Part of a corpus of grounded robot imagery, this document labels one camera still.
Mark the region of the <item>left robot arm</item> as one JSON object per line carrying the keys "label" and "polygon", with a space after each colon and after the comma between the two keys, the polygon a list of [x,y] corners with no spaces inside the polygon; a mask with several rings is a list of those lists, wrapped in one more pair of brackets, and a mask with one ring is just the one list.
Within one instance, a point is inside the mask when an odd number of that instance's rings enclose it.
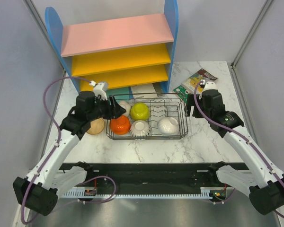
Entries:
{"label": "left robot arm", "polygon": [[43,216],[54,209],[58,198],[72,187],[94,182],[90,166],[78,162],[64,176],[56,177],[65,158],[90,129],[91,122],[99,118],[116,119],[126,112],[113,96],[101,100],[91,91],[80,92],[76,105],[71,108],[58,128],[53,148],[46,152],[26,177],[17,177],[13,189],[19,204]]}

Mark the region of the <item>orange bowl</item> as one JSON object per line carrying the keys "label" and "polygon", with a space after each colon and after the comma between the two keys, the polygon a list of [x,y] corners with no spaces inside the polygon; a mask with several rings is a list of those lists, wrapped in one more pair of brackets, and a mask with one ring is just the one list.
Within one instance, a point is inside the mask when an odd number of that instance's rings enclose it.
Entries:
{"label": "orange bowl", "polygon": [[117,119],[110,121],[110,129],[114,134],[125,135],[129,132],[131,127],[130,120],[128,117],[122,115]]}

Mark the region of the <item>small plain white bowl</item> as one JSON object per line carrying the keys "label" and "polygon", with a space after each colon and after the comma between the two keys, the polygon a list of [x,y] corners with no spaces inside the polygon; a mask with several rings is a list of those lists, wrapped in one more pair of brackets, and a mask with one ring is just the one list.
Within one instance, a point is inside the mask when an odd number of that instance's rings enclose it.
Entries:
{"label": "small plain white bowl", "polygon": [[131,110],[131,105],[124,100],[120,101],[119,105],[126,110],[125,114],[129,115]]}

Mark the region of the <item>beige bird pattern bowl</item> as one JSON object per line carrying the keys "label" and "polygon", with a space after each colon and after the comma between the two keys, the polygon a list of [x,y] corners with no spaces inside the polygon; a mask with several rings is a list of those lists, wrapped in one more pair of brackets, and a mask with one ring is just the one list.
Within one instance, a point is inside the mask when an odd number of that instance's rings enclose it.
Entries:
{"label": "beige bird pattern bowl", "polygon": [[87,133],[90,135],[97,135],[101,133],[104,129],[105,122],[103,118],[96,119],[90,123],[90,128]]}

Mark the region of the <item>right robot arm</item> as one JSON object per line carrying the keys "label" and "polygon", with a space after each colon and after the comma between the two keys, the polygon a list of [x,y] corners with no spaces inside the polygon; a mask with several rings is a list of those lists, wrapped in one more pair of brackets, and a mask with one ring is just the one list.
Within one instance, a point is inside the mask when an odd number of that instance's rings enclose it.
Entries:
{"label": "right robot arm", "polygon": [[212,186],[227,184],[249,197],[260,214],[275,212],[284,219],[278,212],[278,208],[284,206],[284,172],[252,139],[240,117],[225,109],[221,93],[210,89],[200,95],[188,94],[185,115],[206,119],[211,129],[232,146],[251,171],[247,176],[218,162],[210,167],[208,183]]}

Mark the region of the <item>grey wire dish rack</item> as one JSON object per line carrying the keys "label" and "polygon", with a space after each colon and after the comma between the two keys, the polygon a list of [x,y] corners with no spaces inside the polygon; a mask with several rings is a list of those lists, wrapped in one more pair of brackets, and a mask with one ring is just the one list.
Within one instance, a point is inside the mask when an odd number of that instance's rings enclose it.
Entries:
{"label": "grey wire dish rack", "polygon": [[[119,103],[122,99],[121,95],[113,95],[116,101]],[[110,129],[110,120],[107,122],[106,135],[113,140],[175,140],[181,139],[188,133],[187,120],[185,117],[185,103],[179,98],[175,93],[161,93],[157,98],[151,99],[135,99],[133,95],[130,95],[130,99],[126,101],[131,105],[131,107],[136,103],[144,103],[148,106],[150,111],[150,116],[146,120],[151,128],[151,134],[144,138],[135,138],[130,135],[130,131],[125,135],[114,134]],[[130,124],[132,125],[135,121],[129,115],[123,114],[128,117]],[[159,132],[157,124],[158,121],[164,117],[173,117],[178,121],[179,129],[177,135],[163,135]]]}

